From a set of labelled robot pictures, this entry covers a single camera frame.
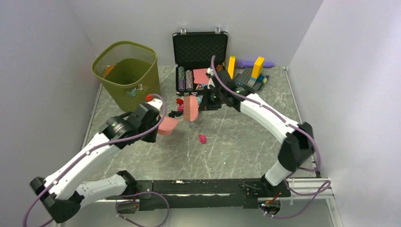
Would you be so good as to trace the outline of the pink hand brush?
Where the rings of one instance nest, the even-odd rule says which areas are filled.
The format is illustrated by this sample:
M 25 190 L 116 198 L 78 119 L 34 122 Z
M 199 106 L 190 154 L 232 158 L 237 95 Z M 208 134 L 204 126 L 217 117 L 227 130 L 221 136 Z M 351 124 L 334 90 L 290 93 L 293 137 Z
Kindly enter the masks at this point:
M 183 119 L 193 122 L 199 115 L 199 105 L 196 96 L 185 96 L 183 100 Z

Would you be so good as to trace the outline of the pink plastic dustpan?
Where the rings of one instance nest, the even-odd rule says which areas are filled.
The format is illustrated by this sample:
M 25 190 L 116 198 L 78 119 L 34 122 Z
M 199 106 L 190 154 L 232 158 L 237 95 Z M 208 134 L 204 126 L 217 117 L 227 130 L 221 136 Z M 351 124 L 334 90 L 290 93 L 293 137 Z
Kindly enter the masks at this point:
M 164 136 L 170 135 L 178 123 L 179 120 L 175 118 L 165 117 L 159 125 L 157 133 Z

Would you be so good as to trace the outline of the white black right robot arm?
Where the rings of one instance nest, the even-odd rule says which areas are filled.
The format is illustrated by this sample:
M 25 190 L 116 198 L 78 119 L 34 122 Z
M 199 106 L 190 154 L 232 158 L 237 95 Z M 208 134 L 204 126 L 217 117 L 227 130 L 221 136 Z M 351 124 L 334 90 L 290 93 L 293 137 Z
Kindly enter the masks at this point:
M 279 191 L 279 184 L 315 153 L 311 141 L 311 125 L 287 118 L 263 101 L 257 93 L 237 85 L 226 71 L 215 74 L 209 68 L 206 75 L 209 84 L 204 100 L 216 105 L 225 104 L 251 117 L 281 143 L 277 161 L 261 177 L 262 193 L 273 196 Z

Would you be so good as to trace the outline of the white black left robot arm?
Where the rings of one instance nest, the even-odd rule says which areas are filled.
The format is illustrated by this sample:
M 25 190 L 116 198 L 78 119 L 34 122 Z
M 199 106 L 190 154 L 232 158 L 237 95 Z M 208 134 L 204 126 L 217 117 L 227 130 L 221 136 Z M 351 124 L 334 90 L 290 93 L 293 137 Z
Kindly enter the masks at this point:
M 51 221 L 64 223 L 95 201 L 122 196 L 131 198 L 138 191 L 137 181 L 127 171 L 109 178 L 84 182 L 93 170 L 111 155 L 138 140 L 155 142 L 157 130 L 166 116 L 162 98 L 140 104 L 133 112 L 109 118 L 92 140 L 68 163 L 46 178 L 36 177 L 30 187 L 36 193 Z

